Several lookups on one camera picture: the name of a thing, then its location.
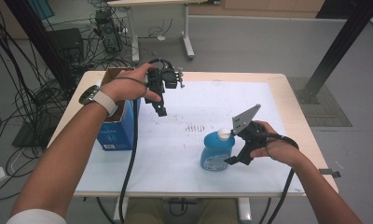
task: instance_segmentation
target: person's left hand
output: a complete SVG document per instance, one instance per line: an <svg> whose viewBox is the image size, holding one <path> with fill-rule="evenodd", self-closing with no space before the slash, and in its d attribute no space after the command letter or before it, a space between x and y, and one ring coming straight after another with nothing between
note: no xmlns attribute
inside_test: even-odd
<svg viewBox="0 0 373 224"><path fill-rule="evenodd" d="M159 102L161 100L160 96L146 89L145 76L149 68L156 68L156 66L151 63L144 63L135 70L121 71L113 81L103 85L101 89L115 102L134 100L139 97Z"/></svg>

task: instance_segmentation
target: wristwatch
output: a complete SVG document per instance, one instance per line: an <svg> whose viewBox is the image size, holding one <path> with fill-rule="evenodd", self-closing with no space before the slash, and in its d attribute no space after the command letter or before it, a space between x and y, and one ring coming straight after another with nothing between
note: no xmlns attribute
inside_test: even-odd
<svg viewBox="0 0 373 224"><path fill-rule="evenodd" d="M99 86L96 85L89 87L84 93L82 93L81 97L79 97L79 103L82 105L87 105L91 102L97 102L104 106L104 108L108 111L108 117L113 116L117 110L117 105L115 102L104 92L102 92Z"/></svg>

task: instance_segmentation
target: person's right arm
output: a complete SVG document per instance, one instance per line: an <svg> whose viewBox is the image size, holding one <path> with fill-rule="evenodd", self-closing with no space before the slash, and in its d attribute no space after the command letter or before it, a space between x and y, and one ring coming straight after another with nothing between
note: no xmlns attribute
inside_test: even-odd
<svg viewBox="0 0 373 224"><path fill-rule="evenodd" d="M276 133L267 122L256 122L262 124L266 132ZM268 151L274 160L294 169L319 223L362 223L349 205L326 182L314 164L297 148L282 140L272 140L269 142ZM250 156L267 157L268 153L266 149L260 148L253 150Z"/></svg>

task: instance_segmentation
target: cardboard box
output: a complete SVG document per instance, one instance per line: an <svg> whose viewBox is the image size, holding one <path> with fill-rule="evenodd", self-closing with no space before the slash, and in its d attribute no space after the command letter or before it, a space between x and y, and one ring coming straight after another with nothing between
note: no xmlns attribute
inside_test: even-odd
<svg viewBox="0 0 373 224"><path fill-rule="evenodd" d="M105 72L102 85L110 82L122 70L134 70L134 68L108 68ZM103 150L132 150L134 137L133 102L130 100L118 101L117 111L107 118L100 129L97 140Z"/></svg>

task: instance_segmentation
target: blue liquid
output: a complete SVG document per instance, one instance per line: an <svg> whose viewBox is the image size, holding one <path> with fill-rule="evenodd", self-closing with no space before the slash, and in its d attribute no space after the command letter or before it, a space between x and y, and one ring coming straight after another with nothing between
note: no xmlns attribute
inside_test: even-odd
<svg viewBox="0 0 373 224"><path fill-rule="evenodd" d="M205 148L201 152L200 165L209 171L222 171L227 169L228 164L224 162L230 157L232 147L235 145L233 135L226 141L221 141L217 132L209 133L204 137Z"/></svg>

